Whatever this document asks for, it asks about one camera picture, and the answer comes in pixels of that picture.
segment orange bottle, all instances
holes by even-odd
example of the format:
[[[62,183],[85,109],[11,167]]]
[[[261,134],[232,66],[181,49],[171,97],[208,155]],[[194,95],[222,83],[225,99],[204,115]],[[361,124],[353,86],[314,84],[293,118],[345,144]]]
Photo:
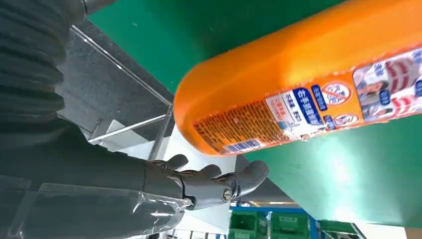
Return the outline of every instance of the orange bottle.
[[[351,0],[195,66],[182,135],[244,153],[422,110],[422,0]]]

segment barcode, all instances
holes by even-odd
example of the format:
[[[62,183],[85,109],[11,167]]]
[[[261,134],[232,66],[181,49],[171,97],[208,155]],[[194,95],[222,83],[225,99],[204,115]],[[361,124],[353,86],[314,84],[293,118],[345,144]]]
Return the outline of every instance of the barcode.
[[[224,146],[224,149],[227,150],[229,153],[236,153],[242,151],[249,151],[251,149],[259,148],[261,146],[261,142],[256,139],[251,139],[248,141],[234,143],[228,146]]]

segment plastic crate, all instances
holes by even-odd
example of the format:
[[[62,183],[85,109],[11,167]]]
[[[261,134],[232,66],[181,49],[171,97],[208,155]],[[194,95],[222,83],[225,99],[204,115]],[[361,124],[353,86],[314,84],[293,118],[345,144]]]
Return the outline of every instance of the plastic crate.
[[[267,218],[260,212],[232,212],[229,239],[267,238]]]
[[[271,216],[271,237],[273,235],[283,235],[289,239],[308,238],[308,216],[298,213],[273,213]]]
[[[326,232],[356,234],[356,231],[353,229],[350,223],[323,220],[319,221],[319,228],[321,231]]]
[[[333,233],[325,232],[326,239],[359,239],[359,236],[356,234],[343,234],[343,233]]]
[[[300,236],[295,234],[271,233],[271,239],[309,239],[309,236]]]

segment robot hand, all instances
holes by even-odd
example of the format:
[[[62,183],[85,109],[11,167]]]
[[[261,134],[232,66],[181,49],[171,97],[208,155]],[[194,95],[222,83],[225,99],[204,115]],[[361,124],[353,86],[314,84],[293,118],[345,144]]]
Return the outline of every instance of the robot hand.
[[[200,171],[185,170],[178,172],[188,164],[184,155],[176,155],[169,161],[152,161],[160,167],[182,189],[183,199],[189,199],[192,205],[188,210],[212,207],[254,191],[267,177],[268,167],[262,161],[254,161],[242,172],[221,175],[216,165],[208,165]]]

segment green surface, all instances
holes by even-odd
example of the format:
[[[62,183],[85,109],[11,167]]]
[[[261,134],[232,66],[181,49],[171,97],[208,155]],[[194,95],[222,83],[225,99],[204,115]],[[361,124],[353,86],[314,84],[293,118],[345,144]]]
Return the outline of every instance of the green surface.
[[[91,20],[172,92],[196,63],[340,0],[120,0]],[[317,220],[422,227],[421,116],[247,154]]]
[[[267,218],[261,212],[234,211],[230,218],[229,239],[266,239]]]
[[[298,213],[272,213],[271,235],[291,234],[297,236],[308,236],[308,216]]]
[[[271,239],[309,239],[309,236],[274,233],[271,234]]]

